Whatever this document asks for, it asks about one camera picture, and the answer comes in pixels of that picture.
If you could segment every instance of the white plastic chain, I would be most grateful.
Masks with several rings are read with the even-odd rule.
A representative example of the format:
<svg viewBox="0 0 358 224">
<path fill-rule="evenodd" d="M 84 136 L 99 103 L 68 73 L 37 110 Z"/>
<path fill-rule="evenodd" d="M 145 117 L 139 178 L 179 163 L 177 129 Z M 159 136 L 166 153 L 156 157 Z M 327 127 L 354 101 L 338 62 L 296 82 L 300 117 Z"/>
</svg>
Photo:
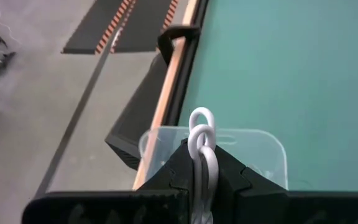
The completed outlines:
<svg viewBox="0 0 358 224">
<path fill-rule="evenodd" d="M 200 115 L 206 117 L 208 125 L 196 125 Z M 192 224 L 212 224 L 213 216 L 211 204 L 218 184 L 219 166 L 214 150 L 216 147 L 215 120 L 212 112 L 207 108 L 197 108 L 189 120 L 190 134 L 188 138 L 188 150 L 194 164 L 194 201 Z M 200 155 L 203 155 L 208 167 L 202 167 Z M 208 170 L 208 183 L 203 183 L 203 169 Z"/>
</svg>

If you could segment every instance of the black handle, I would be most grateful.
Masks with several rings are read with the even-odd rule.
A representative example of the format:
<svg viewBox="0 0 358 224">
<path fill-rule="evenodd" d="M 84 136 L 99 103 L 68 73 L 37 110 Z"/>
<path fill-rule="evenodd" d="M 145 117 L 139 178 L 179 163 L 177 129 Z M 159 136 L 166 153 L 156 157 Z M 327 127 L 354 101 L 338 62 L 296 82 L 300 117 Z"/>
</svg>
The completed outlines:
<svg viewBox="0 0 358 224">
<path fill-rule="evenodd" d="M 185 37 L 187 40 L 200 36 L 201 29 L 196 26 L 171 26 L 158 37 L 158 48 L 167 65 L 173 54 L 172 40 Z"/>
</svg>

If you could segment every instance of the gray concrete floor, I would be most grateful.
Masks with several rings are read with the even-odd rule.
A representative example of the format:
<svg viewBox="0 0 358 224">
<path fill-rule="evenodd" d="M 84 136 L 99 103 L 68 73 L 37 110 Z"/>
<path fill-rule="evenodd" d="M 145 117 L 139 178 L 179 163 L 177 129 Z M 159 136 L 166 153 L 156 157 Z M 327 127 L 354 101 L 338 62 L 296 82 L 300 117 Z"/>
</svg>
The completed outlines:
<svg viewBox="0 0 358 224">
<path fill-rule="evenodd" d="M 185 8 L 181 0 L 175 23 Z M 0 34 L 18 52 L 0 78 L 0 224 L 20 223 L 98 56 L 61 49 L 93 0 L 0 0 Z M 110 55 L 49 191 L 131 189 L 135 171 L 104 143 L 155 52 Z"/>
</svg>

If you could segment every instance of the transparent plastic lid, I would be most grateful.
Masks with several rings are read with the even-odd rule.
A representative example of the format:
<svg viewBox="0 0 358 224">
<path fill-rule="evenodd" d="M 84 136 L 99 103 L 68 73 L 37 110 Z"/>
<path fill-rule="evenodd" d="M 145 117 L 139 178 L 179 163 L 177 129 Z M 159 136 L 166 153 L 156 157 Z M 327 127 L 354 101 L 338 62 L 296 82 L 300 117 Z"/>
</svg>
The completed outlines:
<svg viewBox="0 0 358 224">
<path fill-rule="evenodd" d="M 162 126 L 149 130 L 139 141 L 149 180 L 189 135 L 188 127 Z M 287 157 L 284 147 L 272 134 L 257 129 L 217 129 L 216 144 L 244 165 L 288 189 Z"/>
</svg>

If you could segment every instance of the green table surface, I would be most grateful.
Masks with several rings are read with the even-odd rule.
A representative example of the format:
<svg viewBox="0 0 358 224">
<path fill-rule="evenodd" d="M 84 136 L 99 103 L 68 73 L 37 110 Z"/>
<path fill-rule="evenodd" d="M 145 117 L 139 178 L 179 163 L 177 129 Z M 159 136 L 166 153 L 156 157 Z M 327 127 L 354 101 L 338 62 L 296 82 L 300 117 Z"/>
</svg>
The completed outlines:
<svg viewBox="0 0 358 224">
<path fill-rule="evenodd" d="M 358 191 L 358 1 L 210 0 L 179 125 L 199 106 L 276 136 L 290 190 Z"/>
</svg>

